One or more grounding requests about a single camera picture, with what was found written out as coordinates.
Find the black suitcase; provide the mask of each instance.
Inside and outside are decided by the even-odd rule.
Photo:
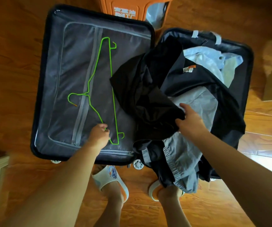
[[[207,46],[243,57],[229,90],[244,114],[254,61],[250,47],[229,40],[216,45],[212,33],[199,33],[193,38],[193,31],[180,28],[167,29],[159,43],[169,35],[178,38],[183,48]],[[121,139],[122,132],[126,137],[133,136],[135,124],[113,98],[110,71],[115,73],[130,58],[147,52],[154,47],[154,42],[154,29],[147,22],[67,5],[51,9],[43,38],[31,135],[33,154],[43,159],[66,161],[82,146],[90,129],[101,122],[89,106],[89,97],[82,94],[88,92],[93,107],[110,127],[112,142],[118,143],[109,142],[95,163],[123,166],[137,159],[132,139]],[[78,107],[68,102],[70,93],[81,94],[70,96],[70,101]]]

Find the wooden floor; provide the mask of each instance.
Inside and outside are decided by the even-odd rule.
[[[99,10],[92,0],[0,0],[0,155],[10,156],[0,194],[0,221],[65,164],[36,158],[29,148],[44,19],[55,3]],[[272,0],[174,0],[166,27],[215,31],[252,47],[247,132],[239,150],[272,170],[272,102],[260,100],[265,75],[272,69]],[[121,226],[166,226],[160,204],[147,196],[149,184],[157,178],[153,171],[118,171],[130,190]],[[76,226],[92,226],[105,205],[90,181]],[[253,226],[222,180],[200,181],[198,192],[183,196],[181,205],[192,226]]]

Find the person's left hand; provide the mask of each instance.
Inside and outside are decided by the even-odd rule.
[[[97,150],[97,155],[99,154],[100,150],[107,145],[110,139],[110,130],[106,129],[107,127],[108,125],[104,123],[94,126],[90,132],[87,142],[85,143],[85,145]]]

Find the person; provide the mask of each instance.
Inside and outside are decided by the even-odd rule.
[[[180,106],[185,110],[185,119],[176,120],[180,133],[202,151],[252,222],[272,226],[272,172],[212,135],[190,106]],[[94,161],[109,140],[106,127],[96,125],[85,145],[2,226],[74,226]],[[108,203],[94,226],[119,226],[124,202],[120,184],[107,183],[101,191]],[[190,226],[179,203],[181,195],[176,186],[163,188],[157,194],[169,227]]]

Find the person's right arm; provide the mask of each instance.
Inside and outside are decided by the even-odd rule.
[[[186,114],[176,119],[181,134],[201,150],[252,222],[272,226],[272,172],[212,135],[189,105],[180,106]]]

